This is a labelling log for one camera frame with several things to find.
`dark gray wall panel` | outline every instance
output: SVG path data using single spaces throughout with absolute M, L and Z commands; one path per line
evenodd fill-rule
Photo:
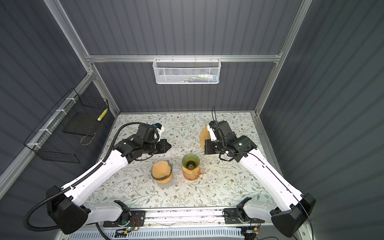
M 96 63 L 121 112 L 253 110 L 273 63 L 222 63 L 218 84 L 157 84 L 151 63 Z
M 277 54 L 299 0 L 65 0 L 92 55 Z
M 87 96 L 101 97 L 94 84 L 83 93 Z M 34 157 L 0 200 L 0 234 L 4 239 L 54 239 L 57 231 L 32 232 L 24 228 L 25 214 L 37 203 L 45 199 L 45 192 L 57 185 L 58 187 L 75 179 L 96 163 L 103 148 L 114 116 L 108 112 L 90 144 L 87 156 L 81 163 L 44 161 Z M 31 217 L 31 223 L 36 226 L 55 225 L 46 212 L 46 205 L 38 209 Z
M 320 239 L 381 238 L 383 9 L 314 1 L 261 114 L 284 176 L 317 199 Z
M 86 72 L 43 1 L 0 1 L 0 173 Z

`black wire basket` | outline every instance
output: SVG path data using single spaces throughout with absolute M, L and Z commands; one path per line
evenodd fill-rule
M 56 110 L 56 117 L 43 125 L 44 118 L 24 145 L 43 160 L 80 163 L 93 145 L 92 140 L 109 109 L 108 101 L 77 93 L 66 100 L 68 104 Z

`floral tablecloth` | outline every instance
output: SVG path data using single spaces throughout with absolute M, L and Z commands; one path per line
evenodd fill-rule
M 161 123 L 165 126 L 161 138 L 166 138 L 172 148 L 146 161 L 133 161 L 97 188 L 88 201 L 108 203 L 121 200 L 131 208 L 231 206 L 245 197 L 273 202 L 257 179 L 236 161 L 225 162 L 219 160 L 218 154 L 204 154 L 199 143 L 200 133 L 211 119 L 211 113 L 119 115 L 100 160 L 105 156 L 117 129 L 128 122 Z M 226 120 L 238 137 L 248 136 L 264 155 L 250 113 L 217 113 L 217 120 Z M 137 125 L 124 128 L 116 142 L 136 131 Z M 187 153 L 198 155 L 200 167 L 205 171 L 193 181 L 186 180 L 182 174 L 181 159 Z M 177 184 L 162 189 L 151 178 L 150 169 L 159 160 L 170 161 Z

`black cable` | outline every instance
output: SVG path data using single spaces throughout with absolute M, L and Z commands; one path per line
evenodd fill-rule
M 279 240 L 277 237 L 265 237 L 265 238 L 260 238 L 260 239 L 256 238 L 256 239 L 257 240 L 264 240 L 264 239 L 268 239 L 268 238 L 276 238 L 277 240 Z
M 151 158 L 153 155 L 151 155 L 150 157 L 147 157 L 146 159 L 135 159 L 135 161 L 144 161 L 144 160 L 147 160 L 149 158 Z
M 217 116 L 216 116 L 216 109 L 215 109 L 215 106 L 214 107 L 214 112 L 215 112 L 215 119 L 216 119 L 216 122 L 217 122 Z
M 95 225 L 97 227 L 97 230 L 99 230 L 99 233 L 101 234 L 101 236 L 105 239 L 105 240 L 111 240 L 109 237 L 107 237 L 107 235 L 105 235 L 105 233 L 102 232 L 99 224 L 97 222 L 95 222 Z
M 214 107 L 212 106 L 212 110 L 211 110 L 211 113 L 212 113 L 212 119 L 214 120 L 215 122 L 215 118 L 214 118 Z
M 240 154 L 240 153 L 246 153 L 246 154 L 251 154 L 251 155 L 253 155 L 255 158 L 257 158 L 262 164 L 264 164 L 263 163 L 263 161 L 261 161 L 260 160 L 260 158 L 258 158 L 256 155 L 254 155 L 254 154 L 252 154 L 252 153 L 250 153 L 250 152 L 238 152 L 238 153 L 234 153 L 234 154 Z M 288 188 L 287 188 L 287 186 L 269 169 L 269 167 L 267 167 L 268 168 L 268 170 L 277 178 L 277 180 L 279 180 L 279 182 L 290 192 L 290 193 L 292 193 Z M 310 222 L 310 226 L 311 226 L 311 232 L 312 232 L 312 240 L 314 240 L 314 238 L 313 238 L 313 227 L 312 227 L 312 222 L 311 222 L 311 219 L 310 219 L 310 216 L 308 215 L 308 213 L 307 213 L 307 211 L 305 210 L 305 208 L 303 207 L 303 205 L 301 204 L 301 202 L 296 198 L 296 196 L 292 193 L 292 196 L 296 199 L 296 201 L 300 204 L 300 206 L 303 208 L 303 210 L 304 210 L 304 212 L 305 212 L 305 214 L 307 215 L 307 217 L 308 217 L 308 221 Z
M 133 125 L 133 124 L 146 124 L 146 123 L 142 123 L 142 122 L 129 122 L 129 123 L 126 123 L 124 124 L 123 126 L 121 126 L 115 136 L 113 137 L 113 140 L 111 142 L 111 145 L 109 146 L 109 149 L 107 151 L 107 154 L 105 155 L 104 159 L 102 161 L 99 162 L 99 164 L 94 167 L 89 173 L 87 173 L 84 177 L 80 178 L 79 180 L 77 180 L 74 184 L 71 184 L 70 187 L 67 187 L 66 189 L 63 189 L 57 193 L 55 193 L 54 195 L 50 196 L 49 198 L 39 202 L 38 204 L 36 204 L 33 208 L 31 208 L 31 210 L 29 210 L 27 212 L 27 214 L 25 215 L 24 219 L 23 219 L 23 225 L 26 229 L 28 230 L 31 230 L 31 231 L 35 231 L 35 232 L 44 232 L 44 231 L 51 231 L 51 230 L 56 230 L 59 228 L 59 226 L 50 226 L 50 227 L 36 227 L 36 226 L 33 226 L 29 223 L 29 218 L 31 217 L 31 215 L 37 210 L 39 209 L 41 206 L 43 206 L 44 204 L 46 204 L 47 202 L 51 201 L 52 199 L 60 196 L 61 194 L 64 194 L 65 192 L 69 191 L 72 188 L 74 188 L 75 186 L 79 185 L 82 181 L 84 181 L 85 179 L 87 179 L 90 175 L 92 175 L 94 172 L 96 172 L 99 168 L 101 168 L 101 166 L 104 165 L 104 163 L 107 161 L 109 155 L 111 154 L 112 152 L 112 149 L 113 149 L 113 145 L 115 144 L 116 142 L 116 139 L 120 133 L 120 131 L 126 127 L 126 126 L 129 126 L 129 125 Z
M 255 233 L 255 229 L 252 229 L 252 220 L 255 219 L 255 218 L 252 218 L 250 221 L 249 221 L 249 225 L 251 227 L 251 231 L 253 232 L 253 234 L 255 235 L 255 238 L 257 239 L 256 237 L 256 233 Z M 261 223 L 257 222 L 257 229 L 259 229 L 261 226 Z

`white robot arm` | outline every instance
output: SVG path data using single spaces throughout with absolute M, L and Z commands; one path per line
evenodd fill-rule
M 131 124 L 139 124 L 136 134 L 114 145 L 120 130 Z M 205 154 L 226 154 L 247 168 L 272 195 L 274 203 L 258 202 L 245 198 L 237 205 L 240 220 L 249 222 L 253 218 L 273 222 L 284 235 L 291 237 L 309 216 L 315 203 L 310 195 L 303 195 L 291 186 L 262 156 L 257 146 L 246 136 L 236 137 L 226 121 L 211 121 L 208 125 L 211 139 L 205 141 Z M 140 122 L 122 126 L 116 133 L 106 157 L 89 170 L 61 188 L 53 186 L 47 199 L 32 208 L 24 219 L 24 226 L 32 231 L 47 231 L 60 228 L 65 234 L 73 233 L 84 224 L 101 221 L 117 221 L 124 226 L 131 218 L 129 208 L 121 201 L 109 204 L 86 202 L 89 195 L 115 172 L 126 167 L 142 154 L 167 152 L 171 145 L 160 139 L 164 126 L 159 123 L 149 125 Z M 48 215 L 57 226 L 35 227 L 29 217 L 47 203 Z
M 248 137 L 236 137 L 226 121 L 211 121 L 207 126 L 210 138 L 205 141 L 205 154 L 222 154 L 232 157 L 259 180 L 275 200 L 274 203 L 259 202 L 249 197 L 237 205 L 240 220 L 249 222 L 253 218 L 273 222 L 285 236 L 292 237 L 309 217 L 315 199 L 303 195 L 283 178 L 263 157 Z
M 114 145 L 123 127 L 139 124 L 136 134 L 123 139 Z M 86 202 L 89 195 L 115 172 L 124 168 L 143 154 L 163 154 L 171 145 L 166 139 L 160 139 L 164 126 L 159 123 L 153 125 L 133 122 L 120 127 L 111 142 L 105 158 L 88 169 L 81 176 L 63 185 L 61 188 L 53 186 L 47 193 L 47 199 L 34 206 L 24 218 L 24 226 L 32 231 L 49 231 L 60 228 L 63 233 L 70 234 L 84 224 L 101 221 L 118 221 L 125 225 L 131 218 L 129 208 L 121 201 L 109 204 L 92 204 Z M 47 203 L 48 215 L 57 226 L 35 227 L 29 223 L 32 213 Z

